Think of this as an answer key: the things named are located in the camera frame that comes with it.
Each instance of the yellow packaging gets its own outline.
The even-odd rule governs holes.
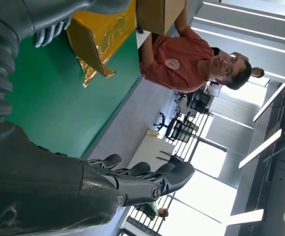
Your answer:
[[[67,35],[84,72],[84,86],[97,72],[106,78],[115,74],[105,64],[135,30],[135,11],[136,0],[132,0],[126,11],[116,15],[74,14]]]

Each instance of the led light strip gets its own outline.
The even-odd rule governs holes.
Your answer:
[[[285,83],[280,86],[274,94],[269,98],[265,105],[263,105],[255,117],[253,119],[253,122],[257,121],[262,113],[264,113],[267,108],[268,108],[278,94],[283,91],[285,88]]]
[[[280,78],[280,79],[285,80],[285,76],[274,74],[274,73],[271,73],[271,72],[269,72],[269,71],[265,71],[265,73],[266,75],[271,75],[271,76],[274,76],[274,77],[277,77],[277,78]]]
[[[216,25],[220,25],[220,26],[230,27],[230,28],[234,28],[234,29],[237,29],[237,30],[243,30],[243,31],[246,31],[246,32],[257,33],[257,34],[261,34],[261,35],[265,35],[265,36],[269,36],[269,37],[273,37],[273,38],[278,38],[278,39],[285,40],[285,38],[283,38],[283,37],[280,37],[280,36],[276,36],[276,35],[272,35],[272,34],[268,34],[268,33],[263,33],[263,32],[259,32],[259,31],[255,31],[255,30],[251,30],[251,29],[241,28],[241,27],[237,27],[237,26],[231,26],[231,25],[228,25],[228,24],[224,24],[224,23],[220,23],[220,22],[216,22],[216,21],[210,21],[210,20],[207,20],[207,19],[203,19],[203,18],[199,18],[199,17],[194,17],[194,19],[199,20],[199,21],[209,22],[209,23],[213,23],[213,24],[216,24]]]
[[[239,125],[242,125],[242,126],[244,126],[244,127],[249,128],[249,129],[254,129],[254,128],[248,126],[246,124],[240,123],[240,122],[238,122],[238,121],[236,121],[236,120],[234,120],[234,119],[231,119],[231,118],[228,118],[228,117],[226,117],[226,116],[222,116],[222,115],[220,115],[220,114],[218,114],[218,113],[216,113],[216,112],[211,112],[211,113],[215,115],[215,116],[217,116],[217,117],[226,119],[226,120],[228,120],[228,121],[231,121],[231,122],[233,122],[233,123],[236,123],[236,124],[239,124]]]
[[[283,49],[269,47],[269,46],[266,46],[266,45],[263,45],[263,44],[260,44],[260,43],[254,43],[254,42],[251,42],[251,41],[247,41],[247,40],[243,40],[243,39],[240,39],[240,38],[234,38],[234,37],[231,37],[231,36],[227,36],[227,35],[220,34],[220,33],[215,33],[215,32],[211,32],[211,31],[204,30],[204,29],[198,29],[198,28],[194,28],[194,27],[191,27],[191,29],[199,31],[199,32],[203,32],[203,33],[213,34],[213,35],[223,37],[223,38],[228,38],[228,39],[242,42],[242,43],[250,44],[250,45],[253,45],[253,46],[258,46],[258,47],[261,47],[261,48],[270,49],[270,50],[277,51],[277,52],[280,52],[280,53],[285,53],[285,50],[283,50]]]
[[[264,143],[262,143],[259,147],[255,149],[254,151],[251,152],[249,155],[246,156],[246,158],[244,158],[243,160],[240,162],[240,165],[238,166],[238,168],[240,169],[240,168],[245,166],[246,164],[249,163],[249,161],[254,159],[255,157],[258,156],[259,154],[260,154],[261,152],[268,148],[271,144],[272,144],[272,143],[275,142],[276,140],[277,140],[278,138],[281,137],[282,133],[283,133],[283,130],[281,130],[281,129],[277,131],[276,133],[274,133],[271,137],[268,138],[268,140],[265,141]]]
[[[285,19],[283,19],[283,18],[268,16],[268,15],[264,15],[264,14],[259,14],[259,13],[250,12],[250,11],[245,11],[245,10],[240,10],[240,9],[235,9],[235,8],[232,8],[232,7],[217,5],[217,4],[210,3],[210,2],[204,2],[204,4],[210,5],[210,6],[216,6],[216,7],[225,8],[225,9],[229,9],[229,10],[233,10],[233,11],[239,11],[239,12],[247,13],[247,14],[251,14],[251,15],[255,15],[255,16],[262,16],[262,17],[271,18],[271,19],[274,19],[274,20],[285,21]]]
[[[243,214],[232,215],[230,216],[226,222],[226,225],[237,225],[237,224],[245,224],[262,220],[264,216],[264,209],[254,210]]]

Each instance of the red t-shirt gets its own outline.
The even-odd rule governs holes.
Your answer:
[[[159,36],[152,46],[155,62],[146,71],[146,79],[179,92],[193,92],[207,81],[198,69],[200,60],[210,60],[213,51],[205,40],[186,27],[180,37]]]

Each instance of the desk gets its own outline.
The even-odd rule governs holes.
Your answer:
[[[136,32],[107,64],[116,74],[97,75],[84,88],[84,73],[65,33],[39,49],[26,39],[9,77],[14,91],[6,98],[13,113],[8,120],[38,145],[81,157],[139,78]]]
[[[170,159],[169,156],[161,153],[160,151],[173,153],[173,150],[174,145],[167,143],[165,140],[146,135],[133,159],[130,162],[128,168],[132,168],[136,164],[144,161],[149,164],[152,171],[156,171],[163,164],[167,163],[167,161],[158,159],[157,156],[167,160]]]

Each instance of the dark hair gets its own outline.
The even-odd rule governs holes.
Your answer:
[[[225,85],[227,87],[228,87],[229,89],[237,90],[246,83],[249,79],[249,77],[252,74],[252,67],[248,61],[243,61],[246,68],[233,77],[231,82],[226,81]]]
[[[159,213],[159,216],[162,217],[162,218],[168,217],[169,216],[169,211],[167,209],[164,209],[163,212]]]
[[[262,78],[262,76],[265,75],[265,71],[263,69],[262,69],[262,68],[259,68],[259,69],[261,69],[261,74],[259,76],[256,76],[256,78],[260,79],[260,78]]]

